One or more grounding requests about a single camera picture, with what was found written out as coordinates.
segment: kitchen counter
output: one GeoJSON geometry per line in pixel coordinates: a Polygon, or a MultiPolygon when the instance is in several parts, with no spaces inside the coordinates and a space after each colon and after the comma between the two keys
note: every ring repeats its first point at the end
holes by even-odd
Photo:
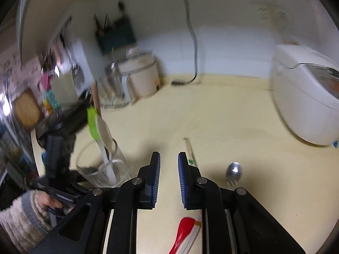
{"type": "MultiPolygon", "coordinates": [[[[164,86],[132,106],[102,112],[113,137],[131,165],[132,176],[161,155],[158,202],[139,210],[137,253],[168,253],[186,211],[180,195],[178,153],[189,137],[202,176],[227,187],[225,171],[237,161],[245,187],[291,234],[307,254],[316,253],[339,218],[339,150],[312,146],[294,136],[281,120],[268,82],[233,76],[207,76],[185,87],[164,86]]],[[[39,174],[41,149],[33,137],[39,174]]],[[[91,141],[79,132],[71,166],[91,141]]],[[[201,253],[198,237],[190,253],[201,253]]]]}

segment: clear drinking glass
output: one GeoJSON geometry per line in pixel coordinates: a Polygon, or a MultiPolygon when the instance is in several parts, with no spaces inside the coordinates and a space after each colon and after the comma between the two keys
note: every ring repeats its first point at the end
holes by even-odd
{"type": "Polygon", "coordinates": [[[116,145],[116,152],[112,154],[108,164],[104,163],[96,141],[91,141],[82,148],[76,159],[79,173],[96,187],[120,187],[132,178],[128,161],[122,154],[117,142],[113,141],[116,145]]]}

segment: knit sleeve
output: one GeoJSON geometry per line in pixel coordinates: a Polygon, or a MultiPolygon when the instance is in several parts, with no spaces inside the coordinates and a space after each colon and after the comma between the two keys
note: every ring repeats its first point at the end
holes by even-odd
{"type": "Polygon", "coordinates": [[[39,203],[39,191],[28,191],[0,212],[0,224],[20,253],[29,253],[52,229],[39,203]]]}

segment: red spoon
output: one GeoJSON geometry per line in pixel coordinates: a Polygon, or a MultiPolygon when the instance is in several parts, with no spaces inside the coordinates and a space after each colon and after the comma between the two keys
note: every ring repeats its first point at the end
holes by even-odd
{"type": "Polygon", "coordinates": [[[195,219],[192,219],[189,217],[185,217],[181,219],[179,223],[179,227],[178,227],[177,238],[175,239],[174,245],[168,254],[175,254],[177,252],[179,246],[182,244],[184,239],[192,231],[194,223],[195,223],[195,219]]]}

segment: glass cup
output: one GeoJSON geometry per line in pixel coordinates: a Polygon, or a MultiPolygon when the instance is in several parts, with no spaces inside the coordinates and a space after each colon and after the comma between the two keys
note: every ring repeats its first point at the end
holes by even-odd
{"type": "Polygon", "coordinates": [[[106,68],[105,75],[98,79],[98,92],[103,108],[116,109],[128,105],[122,88],[122,77],[115,63],[106,68]]]}
{"type": "Polygon", "coordinates": [[[113,141],[116,145],[116,152],[111,154],[108,164],[104,163],[99,145],[94,140],[82,148],[77,156],[78,172],[96,187],[120,187],[132,178],[128,161],[117,142],[113,141]]]}

